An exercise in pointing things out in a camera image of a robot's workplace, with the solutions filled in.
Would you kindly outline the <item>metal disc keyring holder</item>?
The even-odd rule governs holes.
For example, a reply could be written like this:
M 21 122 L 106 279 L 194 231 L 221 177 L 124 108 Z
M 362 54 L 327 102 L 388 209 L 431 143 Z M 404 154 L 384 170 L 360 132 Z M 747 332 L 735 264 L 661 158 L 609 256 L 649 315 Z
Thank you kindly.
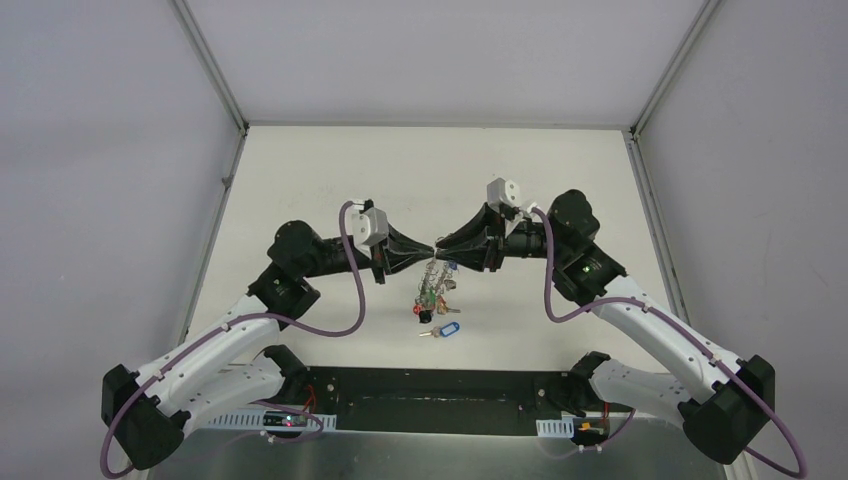
M 451 271 L 447 265 L 447 261 L 431 259 L 425 267 L 425 272 L 421 278 L 418 287 L 418 293 L 414 297 L 414 305 L 423 305 L 423 297 L 430 291 L 435 292 L 438 295 L 438 304 L 448 304 L 448 301 L 445 297 L 447 293 L 453 291 L 457 288 L 456 281 L 453 276 L 458 272 Z M 435 315 L 432 317 L 424 317 L 420 318 L 418 315 L 414 314 L 420 324 L 429 324 Z

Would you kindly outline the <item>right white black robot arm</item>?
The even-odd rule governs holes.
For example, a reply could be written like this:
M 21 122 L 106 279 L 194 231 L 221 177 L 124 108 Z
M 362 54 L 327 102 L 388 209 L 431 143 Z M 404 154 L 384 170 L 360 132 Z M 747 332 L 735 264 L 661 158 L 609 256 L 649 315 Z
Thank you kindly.
M 658 306 L 596 244 L 599 229 L 579 190 L 559 195 L 545 214 L 496 199 L 438 240 L 436 253 L 480 272 L 496 271 L 507 257 L 544 258 L 547 310 L 558 292 L 624 333 L 666 370 L 649 373 L 607 354 L 587 354 L 569 374 L 572 404 L 583 410 L 601 402 L 629 406 L 682 429 L 711 460 L 733 463 L 774 411 L 774 367 L 759 355 L 745 359 L 716 345 Z

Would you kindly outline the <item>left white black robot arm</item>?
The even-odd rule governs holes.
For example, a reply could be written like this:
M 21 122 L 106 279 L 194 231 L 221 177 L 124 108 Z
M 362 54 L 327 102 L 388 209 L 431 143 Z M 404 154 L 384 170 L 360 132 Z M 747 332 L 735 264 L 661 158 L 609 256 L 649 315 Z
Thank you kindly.
M 306 222 L 284 223 L 268 249 L 270 263 L 229 312 L 195 338 L 140 367 L 119 364 L 103 377 L 101 418 L 108 430 L 100 451 L 107 479 L 150 469 L 195 430 L 254 402 L 293 404 L 305 390 L 302 365 L 278 342 L 293 328 L 325 338 L 357 332 L 366 316 L 361 270 L 377 282 L 432 257 L 431 246 L 396 230 L 380 210 L 338 220 L 323 238 Z M 327 330 L 302 322 L 320 293 L 309 279 L 351 274 L 358 307 L 354 323 Z

